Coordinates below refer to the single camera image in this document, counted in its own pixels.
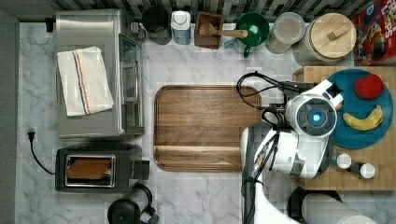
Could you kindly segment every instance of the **blue plate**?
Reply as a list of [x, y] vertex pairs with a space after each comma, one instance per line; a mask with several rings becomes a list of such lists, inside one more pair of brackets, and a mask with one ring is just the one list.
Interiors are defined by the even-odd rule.
[[[339, 147], [359, 149], [376, 143], [388, 131], [393, 118], [393, 102], [389, 90], [385, 87], [382, 94], [373, 100], [362, 100], [355, 94], [354, 84], [360, 77], [366, 77], [370, 73], [360, 69], [347, 69], [334, 73], [328, 80], [335, 82], [342, 91], [344, 105], [337, 111], [337, 125], [332, 133], [334, 142]], [[381, 105], [383, 112], [382, 123], [369, 131], [354, 130], [344, 122], [343, 114], [365, 119], [376, 105]]]

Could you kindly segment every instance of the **wooden spoon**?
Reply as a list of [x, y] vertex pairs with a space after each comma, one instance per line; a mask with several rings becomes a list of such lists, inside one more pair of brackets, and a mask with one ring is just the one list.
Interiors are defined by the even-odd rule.
[[201, 25], [199, 34], [200, 35], [226, 35], [226, 36], [239, 37], [239, 38], [248, 37], [248, 31], [246, 31], [246, 30], [219, 31], [219, 30], [215, 30], [213, 25], [209, 22]]

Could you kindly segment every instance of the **folded towel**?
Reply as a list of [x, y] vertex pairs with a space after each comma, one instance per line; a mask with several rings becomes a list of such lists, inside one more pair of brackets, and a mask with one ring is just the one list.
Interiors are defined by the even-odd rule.
[[68, 117], [88, 115], [113, 107], [99, 48], [59, 52], [58, 66]]

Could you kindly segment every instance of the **marble countertop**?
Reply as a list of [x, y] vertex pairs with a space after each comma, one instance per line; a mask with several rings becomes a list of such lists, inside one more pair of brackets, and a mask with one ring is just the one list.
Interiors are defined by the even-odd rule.
[[[50, 170], [62, 143], [58, 138], [55, 89], [56, 34], [46, 32], [44, 23], [21, 23], [19, 78], [19, 123], [17, 143], [16, 223], [107, 223], [106, 212], [119, 194], [72, 194], [55, 190], [53, 176], [32, 160], [28, 128], [36, 130], [35, 153]], [[144, 43], [145, 134], [134, 140], [150, 160], [150, 177], [145, 184], [154, 195], [153, 206], [164, 223], [236, 224], [241, 219], [240, 173], [165, 172], [153, 160], [154, 96], [168, 84], [233, 85], [246, 72], [258, 70], [278, 80], [291, 80], [301, 66], [291, 50], [274, 55], [264, 45], [244, 59], [233, 49], [202, 49]], [[248, 83], [256, 88], [261, 82]], [[268, 91], [264, 104], [278, 102], [282, 94]], [[271, 173], [265, 180], [270, 201], [280, 209], [295, 189], [289, 178]], [[377, 223], [396, 218], [394, 192], [341, 192], [343, 200]]]

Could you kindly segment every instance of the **green container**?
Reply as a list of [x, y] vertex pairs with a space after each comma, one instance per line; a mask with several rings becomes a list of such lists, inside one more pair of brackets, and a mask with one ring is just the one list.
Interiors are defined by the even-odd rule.
[[247, 58], [251, 47], [262, 44], [270, 33], [268, 21], [258, 13], [248, 13], [242, 16], [236, 23], [236, 30], [247, 30], [246, 38], [237, 38], [245, 47], [244, 57]]

